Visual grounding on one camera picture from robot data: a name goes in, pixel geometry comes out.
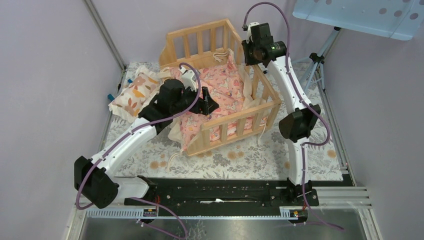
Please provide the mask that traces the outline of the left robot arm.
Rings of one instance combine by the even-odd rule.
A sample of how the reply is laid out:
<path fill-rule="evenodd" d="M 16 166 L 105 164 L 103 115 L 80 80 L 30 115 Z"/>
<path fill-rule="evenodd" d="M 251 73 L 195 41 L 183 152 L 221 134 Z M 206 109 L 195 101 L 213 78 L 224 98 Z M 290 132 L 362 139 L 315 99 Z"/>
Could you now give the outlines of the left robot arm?
<path fill-rule="evenodd" d="M 148 206 L 155 200 L 155 192 L 141 176 L 117 177 L 124 161 L 142 145 L 186 112 L 210 115 L 219 108 L 209 89 L 185 87 L 174 78 L 165 80 L 158 93 L 141 110 L 133 124 L 109 146 L 90 158 L 80 156 L 74 162 L 74 187 L 77 197 L 84 196 L 99 209 L 118 200 L 136 198 Z"/>

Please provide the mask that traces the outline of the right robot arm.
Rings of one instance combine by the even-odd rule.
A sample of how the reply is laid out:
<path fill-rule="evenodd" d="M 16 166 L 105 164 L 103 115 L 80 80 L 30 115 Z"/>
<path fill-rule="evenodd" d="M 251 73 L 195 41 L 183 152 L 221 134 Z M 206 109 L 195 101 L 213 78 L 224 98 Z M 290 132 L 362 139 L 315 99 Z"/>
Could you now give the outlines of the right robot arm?
<path fill-rule="evenodd" d="M 293 71 L 288 48 L 283 41 L 274 41 L 268 23 L 251 22 L 242 29 L 247 33 L 242 41 L 245 63 L 248 66 L 263 64 L 275 80 L 286 106 L 287 116 L 278 127 L 286 140 L 290 170 L 287 201 L 301 205 L 312 185 L 307 178 L 307 150 L 311 132 L 319 118 L 321 108 L 313 105 L 302 90 Z"/>

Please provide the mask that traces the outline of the pink patterned bed cushion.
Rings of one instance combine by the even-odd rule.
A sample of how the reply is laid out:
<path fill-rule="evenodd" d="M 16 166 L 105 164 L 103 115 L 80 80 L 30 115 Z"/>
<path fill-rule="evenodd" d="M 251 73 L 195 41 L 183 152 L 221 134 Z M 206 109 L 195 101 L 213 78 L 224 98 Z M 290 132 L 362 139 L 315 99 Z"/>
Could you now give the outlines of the pink patterned bed cushion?
<path fill-rule="evenodd" d="M 262 98 L 253 99 L 252 79 L 243 65 L 237 65 L 234 52 L 228 49 L 225 53 L 213 54 L 216 61 L 223 65 L 215 65 L 199 69 L 201 85 L 207 87 L 211 98 L 218 103 L 219 108 L 209 115 L 186 112 L 173 120 L 168 138 L 181 144 L 183 150 L 198 137 L 203 123 L 223 118 L 228 115 L 257 107 L 266 101 Z"/>

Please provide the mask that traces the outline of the wooden pet bed frame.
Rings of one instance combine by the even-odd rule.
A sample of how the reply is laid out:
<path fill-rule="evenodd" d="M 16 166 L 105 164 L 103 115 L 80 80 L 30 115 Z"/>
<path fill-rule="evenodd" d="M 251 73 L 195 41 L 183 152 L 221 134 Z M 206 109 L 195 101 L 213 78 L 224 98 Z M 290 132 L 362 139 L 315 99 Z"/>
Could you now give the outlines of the wooden pet bed frame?
<path fill-rule="evenodd" d="M 251 78 L 253 99 L 261 98 L 265 103 L 203 123 L 191 145 L 186 150 L 182 149 L 189 156 L 202 154 L 269 130 L 282 104 L 260 66 L 244 65 L 242 40 L 229 19 L 167 33 L 165 47 L 159 56 L 159 65 L 162 70 L 168 70 L 173 78 L 179 79 L 180 63 L 187 63 L 197 70 L 223 65 L 227 57 L 218 62 L 213 54 L 225 53 L 227 50 L 233 51 L 236 64 L 244 66 Z"/>

